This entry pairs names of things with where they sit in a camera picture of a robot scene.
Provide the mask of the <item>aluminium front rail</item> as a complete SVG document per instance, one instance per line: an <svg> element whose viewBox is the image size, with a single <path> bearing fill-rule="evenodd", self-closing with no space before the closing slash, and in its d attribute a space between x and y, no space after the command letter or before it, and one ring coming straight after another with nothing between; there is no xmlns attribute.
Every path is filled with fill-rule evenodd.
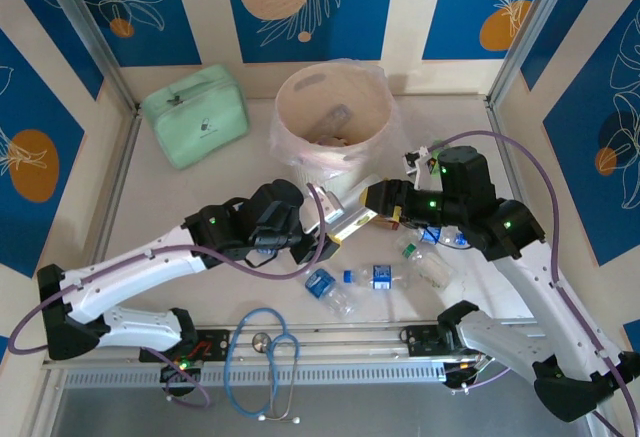
<svg viewBox="0 0 640 437"><path fill-rule="evenodd" d="M522 337L520 343L526 341L528 347L536 350L547 344L548 339L542 328L536 325L531 319L512 319L498 321L504 329L510 329L509 337ZM444 361L440 358L410 357L407 346L400 340L400 331L409 325L430 325L436 322L417 321L400 322L396 324L330 324L326 327L314 327L311 324L293 325L290 324L289 331L298 339L301 345L300 359L303 364L311 363L364 363L393 361L394 359L406 360L409 358L422 360ZM226 329L230 331L230 340L233 335L233 325L213 326L204 329ZM262 357L254 351L252 338L257 332L266 332L270 337L275 337L280 333L277 322L275 324L260 324L260 320L247 325L239 338L234 359L236 362L243 361L245 364L257 363ZM139 358L140 349L137 346L118 346L98 348L75 357L65 359L55 359L50 357L48 352L44 353L43 363L45 366L60 366L62 368L74 365L97 365L96 362L114 361L116 365L126 362L133 362L131 365L141 363Z"/></svg>

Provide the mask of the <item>clear bottle dark label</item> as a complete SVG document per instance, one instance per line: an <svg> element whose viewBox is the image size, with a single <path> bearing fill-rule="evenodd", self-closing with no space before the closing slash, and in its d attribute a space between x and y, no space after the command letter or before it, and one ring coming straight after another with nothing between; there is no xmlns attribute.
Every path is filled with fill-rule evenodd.
<svg viewBox="0 0 640 437"><path fill-rule="evenodd" d="M353 117L353 112L345 104L338 104L328 111L309 132L311 141L319 141L322 138L335 137Z"/></svg>

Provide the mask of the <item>blue label green cap bottle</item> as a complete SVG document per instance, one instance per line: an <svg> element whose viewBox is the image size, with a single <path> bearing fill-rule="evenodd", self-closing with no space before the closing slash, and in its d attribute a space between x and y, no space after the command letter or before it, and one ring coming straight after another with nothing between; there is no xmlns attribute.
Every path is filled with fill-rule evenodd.
<svg viewBox="0 0 640 437"><path fill-rule="evenodd" d="M306 291L340 318L356 312L355 300L348 291L324 268L314 270L304 282Z"/></svg>

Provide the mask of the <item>aluminium left frame post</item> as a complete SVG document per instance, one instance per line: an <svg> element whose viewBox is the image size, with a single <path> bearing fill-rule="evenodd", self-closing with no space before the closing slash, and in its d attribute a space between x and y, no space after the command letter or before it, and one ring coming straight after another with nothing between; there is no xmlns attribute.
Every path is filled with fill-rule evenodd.
<svg viewBox="0 0 640 437"><path fill-rule="evenodd" d="M56 0L116 97L133 115L139 104L126 83L120 66L84 0Z"/></svg>

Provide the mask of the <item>aluminium left side rail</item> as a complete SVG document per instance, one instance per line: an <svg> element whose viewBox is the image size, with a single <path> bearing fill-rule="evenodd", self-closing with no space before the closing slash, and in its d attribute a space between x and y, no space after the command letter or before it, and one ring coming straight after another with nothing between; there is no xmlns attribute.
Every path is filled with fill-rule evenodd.
<svg viewBox="0 0 640 437"><path fill-rule="evenodd" d="M105 175L92 221L92 240L87 254L88 263L97 263L103 260L107 254L141 123L141 112L137 109L131 118L124 123L116 141L114 154Z"/></svg>

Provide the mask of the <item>aluminium right side rail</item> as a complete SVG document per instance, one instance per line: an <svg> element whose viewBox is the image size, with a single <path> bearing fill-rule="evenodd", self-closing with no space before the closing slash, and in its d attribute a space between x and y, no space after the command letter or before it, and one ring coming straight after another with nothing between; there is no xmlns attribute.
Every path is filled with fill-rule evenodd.
<svg viewBox="0 0 640 437"><path fill-rule="evenodd" d="M484 102L491 129L493 131L493 138L497 143L513 196L518 201L522 201L525 204L529 202L529 198L526 195L525 184L516 162L516 152L522 155L529 162L529 164L537 171L539 178L543 182L543 188L547 191L550 201L549 209L552 222L550 239L551 254L552 258L556 258L559 247L560 215L558 197L553 186L553 182L536 156L526 146L509 137L504 132L504 124L502 123L502 119L496 109L497 105L494 100L490 96L486 96Z"/></svg>

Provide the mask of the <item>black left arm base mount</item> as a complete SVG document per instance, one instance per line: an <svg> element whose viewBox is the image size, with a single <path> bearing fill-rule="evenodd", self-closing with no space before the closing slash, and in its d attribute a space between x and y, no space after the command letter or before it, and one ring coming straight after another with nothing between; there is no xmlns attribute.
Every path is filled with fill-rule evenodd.
<svg viewBox="0 0 640 437"><path fill-rule="evenodd" d="M223 363L227 357L230 343L230 331L226 329L200 329L196 337L160 354L170 363L158 358L146 348L139 352L141 363L157 363L160 365L159 383L161 389L171 398L186 397L196 390L185 374L199 384L205 382L205 365Z"/></svg>

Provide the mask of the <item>clear rectangular plastic bottle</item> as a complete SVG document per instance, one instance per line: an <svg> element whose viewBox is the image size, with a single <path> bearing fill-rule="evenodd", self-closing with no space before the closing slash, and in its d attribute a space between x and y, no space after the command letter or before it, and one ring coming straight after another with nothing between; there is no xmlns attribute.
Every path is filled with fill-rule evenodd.
<svg viewBox="0 0 640 437"><path fill-rule="evenodd" d="M352 234L372 221L378 213L367 208L361 202L361 195L371 186L382 181L377 174L370 174L354 187L349 189L340 199L343 214L329 225L327 234L337 244L342 243Z"/></svg>

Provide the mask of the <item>aluminium frame post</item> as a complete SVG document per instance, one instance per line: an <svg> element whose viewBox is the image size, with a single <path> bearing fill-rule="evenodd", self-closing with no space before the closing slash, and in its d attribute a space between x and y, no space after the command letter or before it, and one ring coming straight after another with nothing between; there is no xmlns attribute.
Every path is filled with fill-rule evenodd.
<svg viewBox="0 0 640 437"><path fill-rule="evenodd" d="M126 83L120 66L84 0L56 0L116 97L133 115L139 104Z"/></svg>
<svg viewBox="0 0 640 437"><path fill-rule="evenodd" d="M528 91L537 86L587 1L533 0L487 94L490 110L499 107L516 78L524 79Z"/></svg>

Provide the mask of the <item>clear bottle green cap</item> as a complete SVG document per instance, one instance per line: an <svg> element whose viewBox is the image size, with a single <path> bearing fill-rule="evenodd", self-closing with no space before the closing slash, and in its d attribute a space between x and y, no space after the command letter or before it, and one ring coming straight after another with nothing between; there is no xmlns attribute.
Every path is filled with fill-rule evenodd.
<svg viewBox="0 0 640 437"><path fill-rule="evenodd" d="M395 246L416 276L428 281L437 289L444 290L450 285L454 270L434 245L419 242L409 235L402 235Z"/></svg>

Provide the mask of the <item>aluminium right frame post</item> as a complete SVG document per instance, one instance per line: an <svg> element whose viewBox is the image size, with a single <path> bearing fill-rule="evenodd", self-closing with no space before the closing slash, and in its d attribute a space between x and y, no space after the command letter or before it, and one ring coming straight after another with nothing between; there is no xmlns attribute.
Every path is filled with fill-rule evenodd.
<svg viewBox="0 0 640 437"><path fill-rule="evenodd" d="M516 78L524 79L528 91L537 86L587 1L533 0L487 94L490 110L499 107Z"/></svg>

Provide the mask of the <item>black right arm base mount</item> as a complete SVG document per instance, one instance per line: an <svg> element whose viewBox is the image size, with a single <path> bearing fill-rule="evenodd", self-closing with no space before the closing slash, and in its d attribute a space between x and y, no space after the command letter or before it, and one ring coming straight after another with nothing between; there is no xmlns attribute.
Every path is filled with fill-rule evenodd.
<svg viewBox="0 0 640 437"><path fill-rule="evenodd" d="M444 385L452 391L479 384L480 374L494 361L493 357L466 347L456 331L440 325L409 325L399 337L410 357L444 359Z"/></svg>

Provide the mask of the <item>grey metal panel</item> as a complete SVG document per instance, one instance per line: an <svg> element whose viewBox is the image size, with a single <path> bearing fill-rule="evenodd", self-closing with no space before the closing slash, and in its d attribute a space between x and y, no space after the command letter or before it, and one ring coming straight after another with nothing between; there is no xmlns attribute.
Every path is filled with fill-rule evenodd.
<svg viewBox="0 0 640 437"><path fill-rule="evenodd" d="M52 437L591 437L563 423L517 376L467 395L441 385L300 386L290 406L299 424L241 416L221 388L205 410L168 403L160 390L63 393Z"/></svg>

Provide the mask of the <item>aluminium rail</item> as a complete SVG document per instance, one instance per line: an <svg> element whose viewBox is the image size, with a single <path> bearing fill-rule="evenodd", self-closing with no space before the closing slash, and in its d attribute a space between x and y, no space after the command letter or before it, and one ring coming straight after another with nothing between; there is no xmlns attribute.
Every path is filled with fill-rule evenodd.
<svg viewBox="0 0 640 437"><path fill-rule="evenodd" d="M542 328L536 325L531 319L512 319L498 321L504 329L510 329L509 337L522 337L520 343L526 341L528 347L536 350L547 344L548 339ZM301 345L300 359L303 364L311 363L364 363L393 361L394 359L406 360L409 358L422 360L444 361L440 358L410 357L407 346L400 340L400 331L409 325L430 325L436 322L417 321L400 322L396 324L330 324L326 327L314 327L311 324L293 325L290 324L289 331L298 339ZM230 340L233 335L233 325L213 326L204 329L226 329L230 331ZM247 325L239 338L234 359L236 362L243 361L245 364L257 363L262 357L254 351L252 338L257 332L266 332L270 337L275 337L280 333L277 322L275 324L260 324L260 320ZM62 368L74 365L97 365L96 362L114 361L116 365L126 362L133 362L131 365L141 363L139 358L140 349L137 346L118 346L98 348L75 357L65 359L55 359L50 357L48 352L44 353L43 363L45 366L60 366Z"/></svg>
<svg viewBox="0 0 640 437"><path fill-rule="evenodd" d="M518 201L522 201L525 204L529 202L529 198L526 195L525 184L516 162L516 152L522 155L529 162L529 164L537 171L539 178L543 182L543 188L547 191L550 201L549 209L552 222L550 239L551 254L552 258L556 258L559 247L560 215L558 197L553 186L553 182L536 156L526 146L509 137L504 132L504 124L502 123L502 119L496 109L497 105L494 100L490 96L486 96L484 102L491 129L493 131L493 138L497 143L513 196Z"/></svg>
<svg viewBox="0 0 640 437"><path fill-rule="evenodd" d="M92 240L87 254L88 263L97 263L103 260L107 254L141 123L141 112L137 109L131 118L124 123L116 141L114 154L105 175L92 221Z"/></svg>

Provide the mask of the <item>clear bottle blue label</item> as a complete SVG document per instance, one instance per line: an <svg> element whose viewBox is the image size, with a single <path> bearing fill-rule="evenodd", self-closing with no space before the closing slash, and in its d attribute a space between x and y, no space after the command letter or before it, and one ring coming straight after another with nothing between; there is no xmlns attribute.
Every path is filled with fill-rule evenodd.
<svg viewBox="0 0 640 437"><path fill-rule="evenodd" d="M440 245L445 248L457 250L467 250L471 248L464 234L457 227L453 226L426 227L418 231L418 236L422 242Z"/></svg>

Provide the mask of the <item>blue stethoscope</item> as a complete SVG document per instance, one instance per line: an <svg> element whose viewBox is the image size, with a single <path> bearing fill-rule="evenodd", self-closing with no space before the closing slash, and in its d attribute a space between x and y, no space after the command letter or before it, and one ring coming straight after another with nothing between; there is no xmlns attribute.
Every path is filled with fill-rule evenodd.
<svg viewBox="0 0 640 437"><path fill-rule="evenodd" d="M252 347L255 352L264 354L268 363L268 384L269 394L268 402L260 409L256 411L250 411L244 408L235 398L232 389L231 370L234 357L234 351L238 344L239 338L245 326L250 320L258 315L268 314L274 317L279 323L281 332L275 337L270 337L268 333L262 331L257 332L252 338ZM291 344L294 348L293 364L291 367L291 374L289 377L289 390L287 395L287 403L285 410L277 414L275 410L276 398L278 391L281 387L281 377L279 376L279 370L276 365L275 352L277 348L283 344ZM233 332L230 343L228 344L227 357L223 367L223 388L226 396L232 406L232 408L240 415L246 418L253 418L258 422L280 422L291 423L293 425L299 425L301 418L299 416L291 416L291 407L293 403L294 388L298 375L298 364L300 358L301 345L298 339L288 330L288 325L284 317L275 309L262 307L256 308L248 312L239 322L236 329Z"/></svg>

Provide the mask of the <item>mint green zip pouch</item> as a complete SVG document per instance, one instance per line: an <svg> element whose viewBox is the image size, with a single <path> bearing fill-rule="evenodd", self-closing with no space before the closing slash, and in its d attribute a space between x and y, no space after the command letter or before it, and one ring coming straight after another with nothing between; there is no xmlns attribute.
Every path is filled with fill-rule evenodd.
<svg viewBox="0 0 640 437"><path fill-rule="evenodd" d="M142 101L141 109L176 169L199 162L249 131L243 92L220 64L150 94Z"/></svg>

